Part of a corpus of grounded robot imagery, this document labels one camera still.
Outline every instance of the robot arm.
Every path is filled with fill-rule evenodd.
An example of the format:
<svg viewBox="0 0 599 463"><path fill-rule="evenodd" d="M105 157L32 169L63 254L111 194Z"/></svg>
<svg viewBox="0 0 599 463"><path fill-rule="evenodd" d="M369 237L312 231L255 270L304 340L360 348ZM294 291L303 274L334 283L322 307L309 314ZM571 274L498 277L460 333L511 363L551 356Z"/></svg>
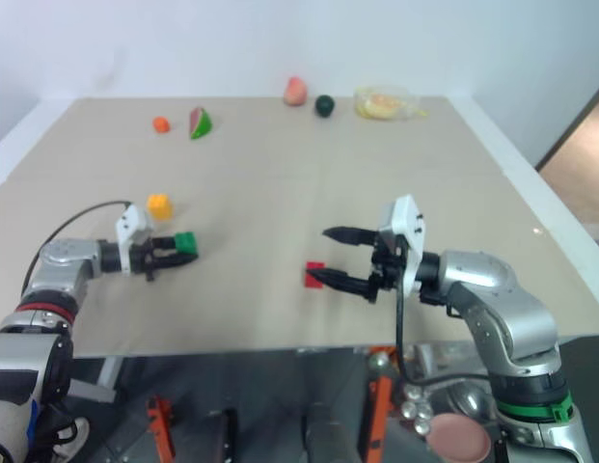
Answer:
<svg viewBox="0 0 599 463"><path fill-rule="evenodd" d="M124 240L129 243L128 264L122 259L121 236L120 243L58 239L42 247L40 269L14 313L0 325L0 461L25 460L40 437L36 429L47 406L68 392L71 329L88 281L125 268L152 279L156 269L198 257L192 233L147 234L137 241Z"/></svg>
<svg viewBox="0 0 599 463"><path fill-rule="evenodd" d="M367 280L329 268L308 272L370 302L379 289L401 282L403 297L412 287L422 302L446 306L473 335L509 438L526 446L567 450L581 463L592 462L580 412L560 368L557 326L550 312L519 286L507 263L483 253L423 253L424 233L412 198L400 198L387 208L378 231L337 227L324 232L345 244L374 247Z"/></svg>

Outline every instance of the table surface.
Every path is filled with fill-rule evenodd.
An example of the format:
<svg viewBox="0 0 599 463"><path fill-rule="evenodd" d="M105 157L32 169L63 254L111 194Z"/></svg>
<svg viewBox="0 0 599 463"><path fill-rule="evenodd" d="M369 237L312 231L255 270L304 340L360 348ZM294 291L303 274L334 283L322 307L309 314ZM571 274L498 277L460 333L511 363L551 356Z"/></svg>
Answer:
<svg viewBox="0 0 599 463"><path fill-rule="evenodd" d="M40 243L75 211L167 193L176 217L156 234L193 231L200 258L143 276L91 282L75 354L151 355L393 342L394 295L376 304L303 287L308 260L366 277L370 249L321 235L374 229L382 206L413 194L426 250L485 251L508 261L554 314L562 336L599 333L599 304L490 154L444 98L429 116L383 123L349 98L330 119L277 98L76 101L0 186L0 320L14 309ZM188 137L198 105L214 128ZM171 132L158 135L163 115ZM113 239L120 211L83 217L62 236ZM407 303L405 339L464 340L443 308Z"/></svg>

